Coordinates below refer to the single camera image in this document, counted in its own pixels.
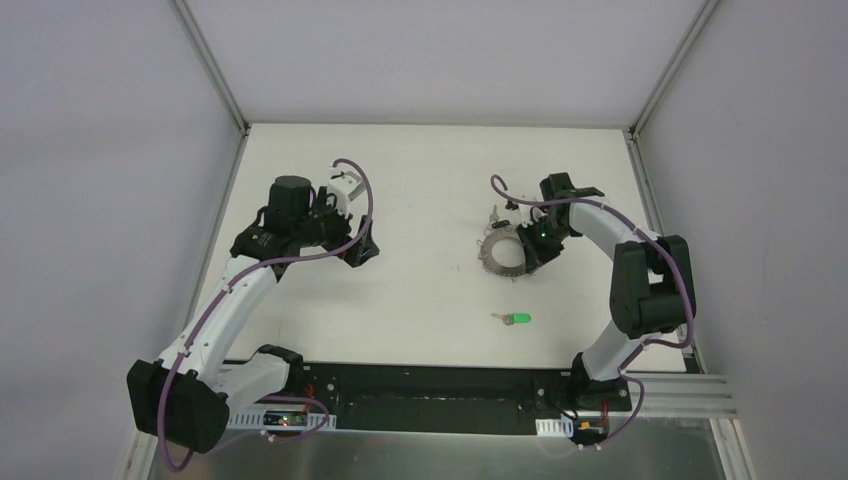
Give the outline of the green headed key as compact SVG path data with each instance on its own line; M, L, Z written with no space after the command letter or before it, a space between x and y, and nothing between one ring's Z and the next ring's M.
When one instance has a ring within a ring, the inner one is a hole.
M511 326L515 324L527 324L532 321L532 316L528 313L509 313L498 314L492 313L491 316L501 321L504 325Z

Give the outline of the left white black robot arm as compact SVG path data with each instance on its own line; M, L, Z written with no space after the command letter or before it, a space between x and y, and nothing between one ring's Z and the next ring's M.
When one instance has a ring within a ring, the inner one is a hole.
M219 442L230 418L271 395L281 404L297 402L305 378L293 369L299 354L263 345L250 359L223 371L225 357L253 311L276 288L287 268L305 263L302 250L316 247L315 259L336 257L356 268L378 255L370 233L372 210L357 227L351 204L373 198L362 175L334 169L314 188L300 176L274 180L268 201L239 233L214 290L181 334L153 362L136 361L127 374L138 430L195 453Z

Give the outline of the black headed key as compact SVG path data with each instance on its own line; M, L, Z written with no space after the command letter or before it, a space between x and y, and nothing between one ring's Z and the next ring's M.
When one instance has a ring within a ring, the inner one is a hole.
M508 219L503 219L498 213L498 206L494 205L488 217L486 229L488 231L504 229L511 227L512 223Z

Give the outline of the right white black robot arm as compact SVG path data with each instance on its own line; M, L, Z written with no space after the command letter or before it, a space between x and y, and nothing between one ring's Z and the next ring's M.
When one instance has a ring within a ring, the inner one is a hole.
M511 200L525 271L536 272L556 259L568 238L583 237L612 262L611 320L600 336L572 361L561 387L552 389L556 406L599 410L627 395L623 375L651 344L690 323L695 314L689 248L680 236L643 230L615 209L595 187L577 188L566 173L541 181L542 200Z

